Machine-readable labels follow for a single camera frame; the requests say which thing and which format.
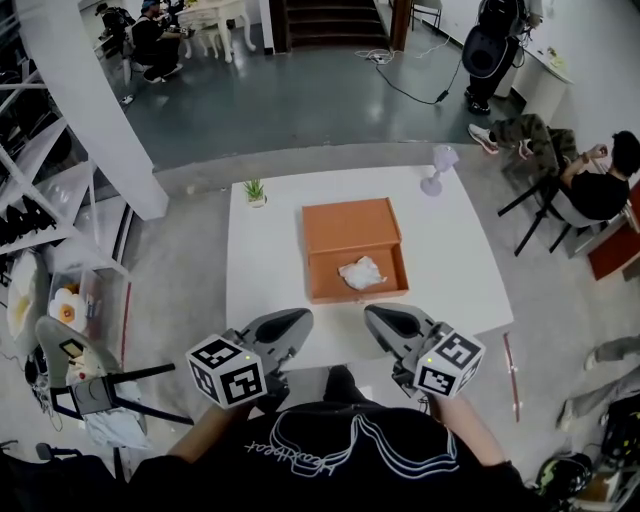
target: shoe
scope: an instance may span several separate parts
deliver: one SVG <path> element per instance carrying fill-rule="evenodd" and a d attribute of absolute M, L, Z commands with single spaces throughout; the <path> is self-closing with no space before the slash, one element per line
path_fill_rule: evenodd
<path fill-rule="evenodd" d="M 533 155 L 533 151 L 529 149 L 529 142 L 531 142 L 531 139 L 521 140 L 518 145 L 518 154 L 523 160 L 529 160 L 529 157 Z"/>
<path fill-rule="evenodd" d="M 148 79 L 145 75 L 142 75 L 142 76 L 143 76 L 143 77 L 144 77 L 144 79 L 145 79 L 147 82 L 149 82 L 150 84 L 157 84 L 158 82 L 162 82 L 162 78 L 161 78 L 161 77 L 159 77 L 159 76 L 157 76 L 157 77 L 155 77 L 155 78 L 153 78 L 153 79 L 151 79 L 151 80 L 150 80 L 150 79 Z"/>
<path fill-rule="evenodd" d="M 479 116 L 488 116 L 491 114 L 491 107 L 488 104 L 480 105 L 477 101 L 472 101 L 469 105 L 469 112 Z"/>
<path fill-rule="evenodd" d="M 571 402 L 567 400 L 564 403 L 564 408 L 562 409 L 562 414 L 560 418 L 558 418 L 557 428 L 562 430 L 563 432 L 569 432 L 571 428 L 571 424 L 576 419 L 573 413 L 573 407 L 571 407 Z"/>
<path fill-rule="evenodd" d="M 586 371 L 593 370 L 597 364 L 596 351 L 592 350 L 584 361 L 584 369 Z"/>
<path fill-rule="evenodd" d="M 489 130 L 484 130 L 475 124 L 470 124 L 467 129 L 471 138 L 480 144 L 487 153 L 490 155 L 498 154 L 498 144 L 489 138 L 489 133 L 491 133 Z"/>
<path fill-rule="evenodd" d="M 184 66 L 180 63 L 176 64 L 176 67 L 173 68 L 171 71 L 169 71 L 166 75 L 164 75 L 162 78 L 166 78 L 168 76 L 173 75 L 174 73 L 177 73 L 178 71 L 180 71 Z"/>

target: stairs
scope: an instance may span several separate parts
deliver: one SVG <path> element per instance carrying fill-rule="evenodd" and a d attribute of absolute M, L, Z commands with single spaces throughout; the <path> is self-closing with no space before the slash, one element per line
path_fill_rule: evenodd
<path fill-rule="evenodd" d="M 287 0 L 291 46 L 388 48 L 375 0 Z"/>

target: white chair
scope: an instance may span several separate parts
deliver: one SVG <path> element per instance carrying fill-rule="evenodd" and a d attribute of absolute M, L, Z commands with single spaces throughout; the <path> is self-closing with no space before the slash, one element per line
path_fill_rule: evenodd
<path fill-rule="evenodd" d="M 440 19 L 442 18 L 442 0 L 412 0 L 411 2 L 411 31 L 415 25 L 416 13 L 433 16 L 433 27 L 440 30 Z"/>

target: chair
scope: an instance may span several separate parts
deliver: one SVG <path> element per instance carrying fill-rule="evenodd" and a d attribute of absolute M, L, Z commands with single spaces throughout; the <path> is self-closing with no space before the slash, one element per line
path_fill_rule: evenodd
<path fill-rule="evenodd" d="M 429 10 L 419 10 L 418 7 L 424 7 Z M 440 30 L 440 19 L 442 18 L 442 0 L 412 0 L 411 1 L 411 31 L 416 21 L 416 12 L 419 14 L 427 14 L 433 16 L 433 27 L 436 31 Z"/>
<path fill-rule="evenodd" d="M 36 337 L 47 358 L 49 392 L 51 406 L 54 411 L 82 420 L 82 415 L 84 414 L 123 407 L 140 414 L 175 421 L 176 423 L 184 423 L 185 425 L 193 425 L 191 418 L 152 409 L 138 402 L 122 398 L 116 392 L 116 384 L 175 370 L 174 364 L 154 366 L 133 372 L 122 372 L 115 357 L 106 348 L 98 343 L 93 343 L 82 334 L 50 316 L 43 316 L 38 320 L 36 323 Z M 97 363 L 96 366 L 106 375 L 67 386 L 66 376 L 69 367 L 69 355 L 62 347 L 68 344 L 73 344 L 76 347 L 79 345 L 83 349 L 85 359 L 87 357 L 93 358 Z M 58 397 L 66 394 L 71 395 L 75 411 L 58 404 Z"/>
<path fill-rule="evenodd" d="M 520 197 L 516 198 L 514 201 L 498 211 L 498 217 L 502 217 L 504 214 L 511 211 L 525 199 L 537 192 L 541 192 L 543 194 L 542 206 L 536 213 L 535 219 L 533 221 L 533 224 L 531 224 L 529 231 L 527 231 L 527 234 L 520 242 L 520 245 L 518 245 L 518 247 L 516 248 L 514 252 L 514 255 L 516 257 L 520 255 L 522 249 L 527 244 L 542 219 L 547 216 L 547 212 L 550 212 L 558 219 L 563 220 L 565 223 L 560 236 L 549 248 L 549 253 L 553 253 L 553 251 L 556 250 L 560 242 L 562 242 L 564 237 L 567 236 L 569 231 L 571 231 L 572 227 L 577 229 L 578 235 L 581 235 L 587 230 L 589 226 L 593 226 L 602 222 L 601 220 L 588 219 L 578 210 L 576 210 L 576 208 L 571 203 L 571 200 L 560 188 L 560 180 L 557 177 L 553 176 L 546 176 L 539 180 L 524 194 L 522 194 Z"/>

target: tissue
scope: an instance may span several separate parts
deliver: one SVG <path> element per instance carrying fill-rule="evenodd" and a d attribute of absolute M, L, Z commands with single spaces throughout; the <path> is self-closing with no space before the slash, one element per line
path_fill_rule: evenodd
<path fill-rule="evenodd" d="M 356 263 L 340 267 L 338 273 L 346 283 L 358 291 L 374 284 L 384 283 L 387 278 L 380 275 L 378 265 L 369 256 L 360 258 Z"/>

